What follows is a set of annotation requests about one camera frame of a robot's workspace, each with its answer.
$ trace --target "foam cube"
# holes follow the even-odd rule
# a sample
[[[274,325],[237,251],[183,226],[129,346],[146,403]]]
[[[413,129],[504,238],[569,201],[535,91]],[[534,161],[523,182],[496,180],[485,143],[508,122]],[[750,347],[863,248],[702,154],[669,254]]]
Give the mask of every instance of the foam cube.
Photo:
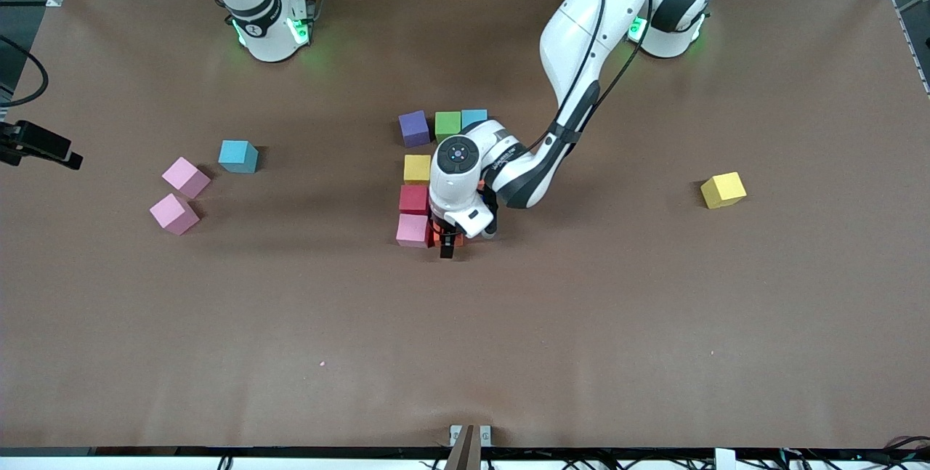
[[[405,185],[429,185],[429,155],[404,156]]]
[[[166,231],[174,235],[182,235],[193,224],[200,221],[193,208],[176,195],[166,195],[164,199],[149,208],[155,220]]]
[[[200,191],[210,182],[206,174],[184,158],[178,158],[174,165],[162,174],[162,178],[189,198],[197,198]]]
[[[401,214],[397,222],[397,244],[401,247],[427,248],[429,217]]]
[[[740,175],[735,172],[713,176],[700,186],[700,191],[704,194],[707,208],[730,206],[746,198],[746,189],[743,188]]]
[[[426,185],[402,185],[399,209],[401,214],[429,215],[429,187]]]
[[[219,165],[229,172],[252,174],[259,162],[259,151],[242,139],[224,139],[219,147]]]
[[[462,113],[436,113],[436,142],[458,134],[462,130]]]
[[[462,129],[465,129],[468,125],[472,125],[472,123],[485,121],[485,119],[488,119],[488,110],[486,109],[462,110]]]
[[[405,147],[418,147],[429,143],[429,126],[426,125],[426,113],[423,110],[401,115],[398,119],[401,122]]]

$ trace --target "brown table surface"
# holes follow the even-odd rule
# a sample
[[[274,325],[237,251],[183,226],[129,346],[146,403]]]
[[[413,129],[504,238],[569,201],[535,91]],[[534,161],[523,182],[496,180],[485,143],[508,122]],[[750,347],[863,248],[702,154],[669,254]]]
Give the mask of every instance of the brown table surface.
[[[930,430],[930,123],[887,0],[715,0],[642,57],[532,211],[455,261],[393,243],[396,116],[555,109],[560,0],[326,0],[252,60],[213,0],[65,0],[10,113],[73,172],[3,169],[11,445],[874,447]],[[628,54],[618,49],[609,79]],[[20,93],[38,83],[27,70]],[[262,151],[219,171],[221,139]],[[178,238],[179,155],[215,179]],[[698,182],[750,195],[708,211]]]

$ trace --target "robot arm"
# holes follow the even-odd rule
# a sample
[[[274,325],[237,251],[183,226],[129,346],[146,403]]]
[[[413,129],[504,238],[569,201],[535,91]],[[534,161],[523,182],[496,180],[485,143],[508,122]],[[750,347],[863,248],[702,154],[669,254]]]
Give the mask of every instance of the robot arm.
[[[436,149],[429,205],[442,230],[444,256],[456,232],[474,238],[496,231],[497,196],[509,208],[530,208],[581,138],[601,96],[598,78],[645,4],[643,50],[658,57],[684,52],[697,37],[708,0],[565,0],[543,30],[539,54],[560,108],[534,153],[501,123],[475,123]],[[480,179],[485,191],[476,191]]]
[[[607,56],[636,19],[645,0],[565,0],[543,30],[539,54],[561,108],[537,152],[530,152],[501,123],[475,123],[444,140],[432,159],[429,202],[441,228],[469,238],[496,215],[476,192],[501,196],[509,208],[530,208],[546,194],[552,176],[581,138],[600,97],[598,77]]]
[[[222,0],[242,43],[262,62],[280,62],[310,42],[312,0]]]

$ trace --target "green led light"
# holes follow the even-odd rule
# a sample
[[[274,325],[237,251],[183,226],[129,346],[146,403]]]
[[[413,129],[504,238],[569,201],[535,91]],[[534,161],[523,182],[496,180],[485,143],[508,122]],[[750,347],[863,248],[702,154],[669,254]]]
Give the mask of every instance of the green led light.
[[[303,45],[309,41],[310,37],[307,36],[307,27],[303,23],[288,19],[288,27],[290,27],[296,43]]]
[[[647,21],[641,17],[637,17],[636,20],[630,25],[630,29],[627,30],[627,37],[632,41],[639,43],[640,37],[642,37],[642,30],[645,29]]]
[[[697,21],[697,29],[695,29],[694,36],[691,36],[691,41],[698,39],[700,36],[700,26],[704,23],[704,19],[707,15],[702,14],[700,20]],[[635,43],[639,43],[639,40],[642,38],[642,31],[647,26],[647,21],[641,17],[637,17],[636,20],[630,25],[630,29],[627,30],[627,37]]]
[[[235,28],[237,36],[239,36],[239,45],[246,46],[246,40],[242,37],[242,31],[239,30],[239,25],[236,25],[235,21],[233,21],[232,26]]]

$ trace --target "cable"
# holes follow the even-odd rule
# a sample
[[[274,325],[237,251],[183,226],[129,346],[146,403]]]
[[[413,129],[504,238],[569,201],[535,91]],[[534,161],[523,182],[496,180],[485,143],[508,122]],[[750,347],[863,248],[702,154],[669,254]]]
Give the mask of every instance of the cable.
[[[884,453],[887,453],[890,450],[899,449],[900,447],[903,447],[904,445],[909,445],[910,443],[914,443],[916,441],[930,441],[930,437],[927,437],[927,436],[906,437],[904,439],[901,439],[900,441],[897,441],[897,443],[890,444],[884,447],[883,449],[881,449],[881,451],[883,451]]]
[[[807,451],[808,451],[808,453],[811,454],[811,456],[814,457],[814,459],[816,459],[816,460],[818,460],[818,461],[823,461],[824,464],[827,464],[827,466],[833,468],[833,470],[841,470],[841,468],[840,468],[839,466],[837,466],[836,464],[833,464],[833,461],[831,461],[830,459],[828,459],[828,458],[826,458],[826,457],[820,457],[820,456],[818,456],[816,453],[814,453],[813,450],[807,449]]]
[[[23,53],[28,59],[32,60],[33,63],[36,64],[36,68],[39,70],[40,75],[42,75],[42,84],[39,85],[39,87],[36,89],[36,92],[33,92],[32,94],[30,94],[29,96],[26,96],[25,98],[13,100],[12,102],[0,102],[0,108],[17,107],[19,105],[25,105],[28,102],[32,102],[32,100],[35,100],[39,96],[42,96],[42,93],[44,93],[46,89],[49,88],[49,73],[46,72],[46,68],[44,68],[44,66],[42,65],[42,62],[39,62],[37,57],[33,56],[32,52],[26,49],[23,49],[23,47],[20,46],[20,44],[16,43],[15,41],[11,39],[8,39],[6,36],[3,36],[3,34],[0,34],[0,40],[4,41],[4,43],[7,43],[7,45],[12,46],[13,49],[16,49],[17,52]]]
[[[600,7],[598,7],[597,11],[597,20],[594,23],[594,30],[591,31],[591,42],[588,43],[588,49],[585,50],[584,54],[581,56],[581,65],[578,66],[578,72],[575,73],[575,79],[573,79],[571,85],[568,86],[568,92],[565,93],[565,98],[562,98],[562,103],[559,105],[559,110],[555,110],[555,119],[552,120],[552,123],[555,123],[559,119],[559,116],[562,115],[562,110],[565,109],[565,103],[568,102],[568,98],[571,97],[572,92],[574,92],[575,86],[578,85],[578,79],[581,79],[581,73],[582,70],[584,70],[584,64],[588,62],[588,56],[591,54],[591,49],[594,48],[595,36],[597,36],[598,31],[601,30],[601,21],[604,19],[605,2],[607,2],[607,0],[601,0]],[[532,149],[535,149],[539,143],[542,143],[542,140],[546,138],[547,134],[549,134],[548,129],[544,130],[544,132],[539,135],[539,137],[535,140],[535,142],[533,142],[532,145],[526,147],[526,150],[532,151]]]
[[[634,62],[634,58],[639,53],[640,47],[642,46],[642,42],[645,41],[645,36],[649,33],[649,27],[652,25],[652,6],[653,6],[652,0],[647,0],[647,19],[645,19],[647,23],[645,23],[645,28],[642,29],[642,36],[640,36],[639,43],[637,43],[636,46],[634,47],[634,50],[630,54],[630,57],[628,57],[627,62],[623,64],[623,67],[620,69],[620,72],[618,72],[617,75],[614,76],[614,80],[610,82],[609,86],[607,86],[607,90],[604,91],[604,94],[601,95],[601,98],[598,99],[597,102],[594,103],[594,106],[591,107],[591,110],[590,112],[588,112],[588,115],[586,116],[585,121],[591,119],[591,116],[594,116],[594,113],[596,112],[597,108],[601,106],[601,103],[603,103],[605,99],[607,99],[608,94],[610,94],[611,90],[614,89],[614,86],[617,85],[617,82],[620,81],[624,73],[627,72],[627,69],[630,68],[630,64]]]
[[[756,468],[764,468],[764,470],[772,470],[772,467],[768,466],[768,464],[763,463],[763,461],[759,461],[758,463],[753,463],[753,461],[747,461],[744,459],[740,459],[738,461],[743,464],[748,464],[749,466],[755,466]]]
[[[219,464],[217,470],[231,470],[233,467],[233,457],[231,455],[224,455],[219,458]]]
[[[326,0],[320,0],[320,3],[316,4],[316,10],[313,11],[313,21],[318,20],[323,13],[323,2],[326,2]]]

